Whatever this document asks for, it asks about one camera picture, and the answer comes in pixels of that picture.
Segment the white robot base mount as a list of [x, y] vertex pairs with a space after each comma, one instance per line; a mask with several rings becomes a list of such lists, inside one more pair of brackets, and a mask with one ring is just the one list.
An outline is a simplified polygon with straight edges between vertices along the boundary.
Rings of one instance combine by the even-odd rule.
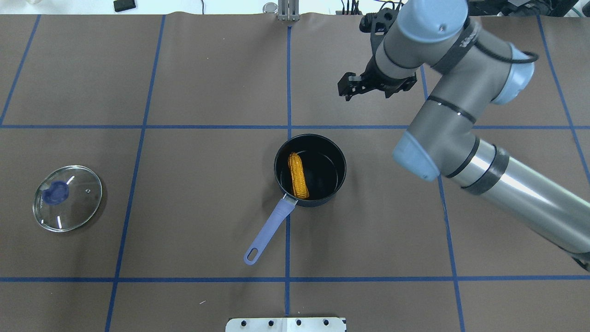
[[226, 332], [347, 332], [339, 317], [277, 317], [230, 319]]

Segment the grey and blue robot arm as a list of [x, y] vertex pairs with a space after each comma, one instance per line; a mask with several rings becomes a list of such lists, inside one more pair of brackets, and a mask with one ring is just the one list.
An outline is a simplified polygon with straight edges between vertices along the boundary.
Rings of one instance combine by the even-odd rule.
[[514, 100], [534, 74], [538, 55], [521, 51], [470, 19], [465, 0], [409, 0], [363, 15], [372, 57], [362, 74], [345, 73], [339, 95], [407, 91], [429, 65], [441, 78], [397, 143], [393, 158], [426, 181], [439, 176], [519, 216], [535, 233], [589, 269], [589, 204], [477, 137], [489, 104]]

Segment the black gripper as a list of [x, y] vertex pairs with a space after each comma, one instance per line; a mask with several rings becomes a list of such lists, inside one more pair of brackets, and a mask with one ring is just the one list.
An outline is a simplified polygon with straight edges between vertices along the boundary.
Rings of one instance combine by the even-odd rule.
[[364, 94], [373, 90], [385, 93], [389, 98], [400, 91], [407, 92], [417, 82], [417, 75], [413, 74], [406, 78], [391, 78], [381, 71], [377, 66], [375, 57], [371, 57], [362, 74], [346, 72], [337, 83], [339, 96], [350, 101], [353, 96]]

